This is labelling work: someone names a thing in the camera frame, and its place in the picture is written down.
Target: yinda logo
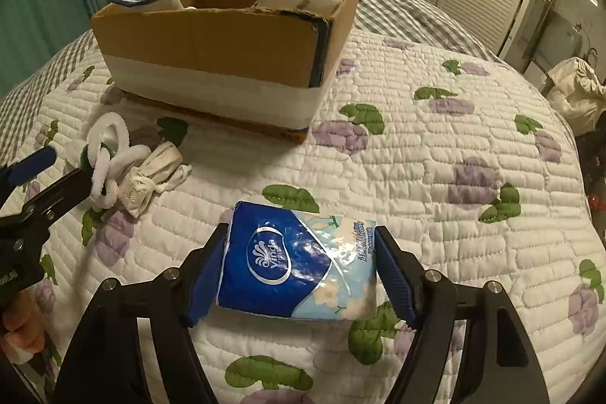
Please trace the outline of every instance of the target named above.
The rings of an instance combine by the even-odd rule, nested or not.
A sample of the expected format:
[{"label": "yinda logo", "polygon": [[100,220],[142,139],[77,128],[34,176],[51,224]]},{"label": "yinda logo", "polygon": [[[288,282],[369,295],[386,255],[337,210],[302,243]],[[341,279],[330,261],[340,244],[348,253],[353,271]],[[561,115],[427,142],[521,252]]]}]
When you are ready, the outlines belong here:
[{"label": "yinda logo", "polygon": [[262,283],[284,283],[292,269],[284,235],[270,226],[257,228],[248,241],[246,263],[252,275]]}]

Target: gray checkered sheet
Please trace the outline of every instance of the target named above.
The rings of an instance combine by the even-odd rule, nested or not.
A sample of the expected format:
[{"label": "gray checkered sheet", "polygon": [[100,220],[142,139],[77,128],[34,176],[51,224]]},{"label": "gray checkered sheet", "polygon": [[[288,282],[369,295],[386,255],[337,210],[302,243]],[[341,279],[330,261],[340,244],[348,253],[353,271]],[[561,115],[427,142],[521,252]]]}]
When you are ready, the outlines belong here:
[{"label": "gray checkered sheet", "polygon": [[[459,23],[423,0],[360,0],[354,27],[484,60],[499,60]],[[98,49],[92,31],[87,31],[0,101],[0,166],[13,160],[31,130],[42,99],[74,71],[87,51]]]}]

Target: white quilted bedspread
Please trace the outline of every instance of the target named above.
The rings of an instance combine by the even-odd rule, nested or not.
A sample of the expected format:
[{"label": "white quilted bedspread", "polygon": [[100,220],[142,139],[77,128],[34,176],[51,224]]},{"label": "white quilted bedspread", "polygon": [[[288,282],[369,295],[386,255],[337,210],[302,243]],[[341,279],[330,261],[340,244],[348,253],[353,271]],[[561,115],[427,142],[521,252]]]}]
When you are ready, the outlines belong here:
[{"label": "white quilted bedspread", "polygon": [[[152,279],[203,245],[235,202],[268,204],[266,187],[287,185],[305,189],[298,196],[320,213],[377,219],[402,249],[453,282],[499,280],[528,330],[551,402],[564,404],[606,343],[599,273],[606,255],[570,133],[531,85],[502,64],[356,30],[343,58],[301,146],[120,101],[98,50],[45,97],[17,154],[22,159],[44,142],[58,150],[54,167],[37,178],[42,188],[64,175],[66,143],[85,137],[107,111],[120,113],[137,139],[183,139],[180,150],[193,165],[186,183],[156,197],[134,225],[120,213],[95,216],[88,201],[54,225],[44,253],[54,263],[56,285],[46,279],[36,295],[59,353],[101,280]],[[38,189],[30,183],[29,195]],[[23,197],[17,190],[3,213],[20,210]],[[381,291],[378,304],[384,300]],[[401,322],[392,324],[375,348],[376,361],[362,364],[348,348],[350,325],[214,307],[191,335],[220,403],[269,395],[260,392],[260,381],[238,388],[225,378],[234,361],[257,355],[306,373],[313,385],[299,391],[316,404],[382,403],[411,335]],[[148,326],[141,333],[152,396],[165,402]],[[438,402],[447,403],[453,391],[463,333],[457,325]],[[284,402],[300,402],[299,391],[281,394]]]}]

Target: metal bolt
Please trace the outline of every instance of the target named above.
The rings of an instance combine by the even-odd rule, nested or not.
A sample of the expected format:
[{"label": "metal bolt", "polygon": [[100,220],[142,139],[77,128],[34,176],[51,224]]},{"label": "metal bolt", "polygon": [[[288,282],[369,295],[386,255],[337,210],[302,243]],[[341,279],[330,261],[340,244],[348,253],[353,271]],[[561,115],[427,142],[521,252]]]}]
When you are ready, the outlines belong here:
[{"label": "metal bolt", "polygon": [[114,277],[108,277],[104,282],[101,283],[101,288],[105,291],[111,291],[117,285],[117,280]]},{"label": "metal bolt", "polygon": [[489,281],[487,287],[495,294],[499,294],[501,291],[503,291],[503,286],[501,286],[501,283],[496,281]]},{"label": "metal bolt", "polygon": [[432,283],[437,283],[440,279],[442,279],[442,274],[431,269],[429,271],[426,271],[425,278],[431,281]]},{"label": "metal bolt", "polygon": [[163,276],[165,279],[172,281],[173,279],[177,279],[181,275],[181,271],[177,267],[169,267],[166,271],[164,271]]}]

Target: beige bag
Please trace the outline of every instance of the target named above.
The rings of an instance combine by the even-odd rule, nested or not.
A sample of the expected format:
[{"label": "beige bag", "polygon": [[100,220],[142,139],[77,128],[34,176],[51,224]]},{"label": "beige bag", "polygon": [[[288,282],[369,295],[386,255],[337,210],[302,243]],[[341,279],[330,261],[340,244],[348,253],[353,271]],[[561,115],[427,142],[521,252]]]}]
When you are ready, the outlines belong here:
[{"label": "beige bag", "polygon": [[606,86],[583,59],[564,60],[548,73],[554,87],[547,100],[569,123],[575,136],[594,131],[606,110]]}]

